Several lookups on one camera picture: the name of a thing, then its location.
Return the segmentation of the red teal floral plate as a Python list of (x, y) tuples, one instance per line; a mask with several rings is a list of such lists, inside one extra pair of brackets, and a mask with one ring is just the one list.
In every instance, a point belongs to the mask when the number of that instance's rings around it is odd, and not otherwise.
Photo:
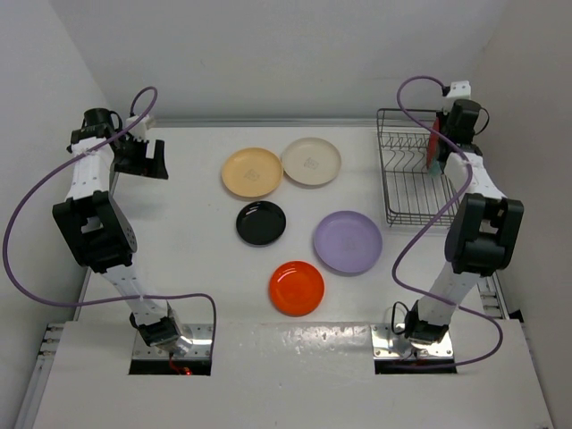
[(437, 114), (426, 146), (425, 167), (427, 172), (432, 176), (440, 176), (442, 174), (442, 169), (438, 161), (440, 145), (438, 132), (441, 131), (441, 122), (442, 114)]

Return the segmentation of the yellow plastic plate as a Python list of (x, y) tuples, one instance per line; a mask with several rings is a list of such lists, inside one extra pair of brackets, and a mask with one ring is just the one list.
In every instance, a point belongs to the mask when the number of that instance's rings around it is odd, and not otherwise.
[(283, 177), (280, 158), (261, 147), (243, 148), (227, 158), (221, 176), (227, 190), (242, 198), (259, 198), (279, 187)]

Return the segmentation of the black glossy plate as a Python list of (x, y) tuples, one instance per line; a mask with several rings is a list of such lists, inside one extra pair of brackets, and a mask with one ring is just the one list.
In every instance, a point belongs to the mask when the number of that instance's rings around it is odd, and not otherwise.
[(284, 233), (287, 219), (282, 209), (270, 201), (256, 201), (244, 206), (236, 218), (240, 238), (252, 246), (267, 246)]

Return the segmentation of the lilac plastic plate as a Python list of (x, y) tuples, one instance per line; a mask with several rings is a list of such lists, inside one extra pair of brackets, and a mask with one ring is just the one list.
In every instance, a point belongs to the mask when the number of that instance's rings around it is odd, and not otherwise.
[(337, 211), (315, 228), (313, 245), (318, 258), (338, 273), (361, 274), (373, 268), (383, 252), (383, 236), (366, 215)]

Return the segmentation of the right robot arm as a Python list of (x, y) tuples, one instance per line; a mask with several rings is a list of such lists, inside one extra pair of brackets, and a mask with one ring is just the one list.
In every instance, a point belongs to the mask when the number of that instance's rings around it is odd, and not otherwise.
[(431, 296), (419, 299), (406, 315), (404, 336), (416, 343), (441, 341), (453, 313), (478, 279), (506, 268), (516, 245), (524, 206), (497, 188), (473, 143), (481, 110), (475, 101), (454, 101), (437, 124), (459, 151), (441, 138), (428, 150), (460, 201), (445, 240), (446, 264), (430, 289)]

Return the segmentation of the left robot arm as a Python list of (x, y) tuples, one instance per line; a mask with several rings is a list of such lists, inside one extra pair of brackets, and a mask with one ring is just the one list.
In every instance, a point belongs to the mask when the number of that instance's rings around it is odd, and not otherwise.
[(105, 143), (121, 129), (121, 118), (114, 111), (92, 108), (84, 113), (68, 147), (80, 160), (73, 167), (64, 202), (52, 209), (53, 217), (76, 262), (101, 274), (127, 300), (130, 323), (145, 344), (180, 355), (183, 342), (176, 315), (167, 299), (156, 298), (140, 280), (135, 232), (111, 191), (116, 173), (167, 179), (164, 142), (156, 141), (151, 157), (143, 130)]

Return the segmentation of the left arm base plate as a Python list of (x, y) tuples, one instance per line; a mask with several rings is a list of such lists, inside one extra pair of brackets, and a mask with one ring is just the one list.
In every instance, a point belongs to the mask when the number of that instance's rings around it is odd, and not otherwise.
[(184, 324), (182, 326), (182, 351), (171, 357), (167, 351), (149, 347), (135, 336), (129, 375), (196, 375), (210, 376), (212, 368), (211, 324)]

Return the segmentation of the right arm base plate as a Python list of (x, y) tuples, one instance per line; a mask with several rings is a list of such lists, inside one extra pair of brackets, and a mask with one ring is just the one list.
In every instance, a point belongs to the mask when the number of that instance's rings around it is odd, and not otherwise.
[(374, 371), (376, 374), (455, 374), (455, 354), (450, 335), (425, 344), (395, 333), (390, 324), (371, 324)]

